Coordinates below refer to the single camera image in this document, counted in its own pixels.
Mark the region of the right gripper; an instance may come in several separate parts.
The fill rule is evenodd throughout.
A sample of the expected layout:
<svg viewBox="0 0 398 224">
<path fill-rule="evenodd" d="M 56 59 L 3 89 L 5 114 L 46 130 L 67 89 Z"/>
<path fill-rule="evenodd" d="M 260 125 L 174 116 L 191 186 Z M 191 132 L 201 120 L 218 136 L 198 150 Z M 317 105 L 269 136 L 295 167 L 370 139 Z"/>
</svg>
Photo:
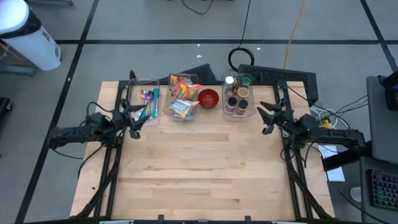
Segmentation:
<svg viewBox="0 0 398 224">
<path fill-rule="evenodd" d="M 262 130 L 262 134 L 267 135 L 273 132 L 274 126 L 278 126 L 281 130 L 285 131 L 288 135 L 298 135 L 299 128 L 295 124 L 293 117 L 294 110 L 287 107 L 283 110 L 283 107 L 287 105 L 287 98 L 279 100 L 276 104 L 267 103 L 261 101 L 260 104 L 265 107 L 268 111 L 273 111 L 273 114 L 269 114 L 262 108 L 257 107 L 261 118 L 266 125 Z"/>
</svg>

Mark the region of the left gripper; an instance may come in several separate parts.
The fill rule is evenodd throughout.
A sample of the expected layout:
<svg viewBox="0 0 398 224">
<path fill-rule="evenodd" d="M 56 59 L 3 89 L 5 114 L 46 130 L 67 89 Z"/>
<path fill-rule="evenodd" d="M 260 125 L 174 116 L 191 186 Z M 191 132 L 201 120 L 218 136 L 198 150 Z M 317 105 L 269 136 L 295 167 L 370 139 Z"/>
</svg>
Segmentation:
<svg viewBox="0 0 398 224">
<path fill-rule="evenodd" d="M 130 128 L 129 133 L 131 138 L 139 139 L 141 137 L 139 131 L 150 116 L 135 120 L 132 118 L 131 113 L 137 112 L 145 107 L 146 105 L 131 105 L 128 100 L 121 98 L 118 105 L 113 109 L 113 121 L 116 129 Z"/>
</svg>

